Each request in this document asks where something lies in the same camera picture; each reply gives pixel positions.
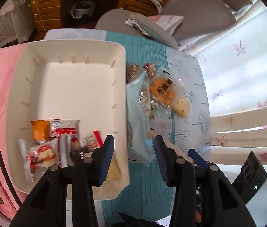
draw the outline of light blue plastic bag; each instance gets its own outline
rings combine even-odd
[[[145,70],[126,85],[128,159],[149,164],[153,159],[149,130],[150,94]]]

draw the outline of yellow cable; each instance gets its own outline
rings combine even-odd
[[[42,19],[41,19],[41,15],[40,15],[40,11],[39,11],[39,8],[38,8],[37,0],[36,0],[36,7],[37,7],[37,11],[38,11],[38,14],[39,14],[39,17],[40,17],[41,25],[42,25],[42,27],[43,27],[45,33],[46,33],[47,31],[45,30],[44,25],[43,25],[43,21],[42,21]]]

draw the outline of trash can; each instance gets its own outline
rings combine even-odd
[[[76,25],[85,25],[91,21],[95,6],[96,4],[92,0],[75,2],[69,13],[76,19]]]

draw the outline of storage box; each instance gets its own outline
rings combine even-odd
[[[18,139],[33,143],[30,121],[49,119],[80,120],[81,136],[92,130],[100,130],[103,140],[114,136],[122,179],[93,188],[95,200],[114,199],[129,184],[125,68],[125,48],[113,42],[47,40],[24,48],[11,85],[6,125],[10,174],[18,190],[29,193],[37,183],[26,181]]]

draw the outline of metal bolt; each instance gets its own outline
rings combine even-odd
[[[216,165],[211,165],[210,170],[217,172],[219,170],[219,168]]]
[[[59,169],[59,166],[58,165],[52,165],[51,167],[50,167],[50,170],[51,171],[56,171],[57,169]]]
[[[183,158],[177,158],[177,159],[176,159],[176,162],[177,162],[178,164],[184,164],[184,163],[185,163],[185,160],[184,160]]]
[[[92,157],[86,157],[83,159],[83,161],[84,161],[84,163],[89,164],[89,163],[93,162],[93,159],[92,159]]]

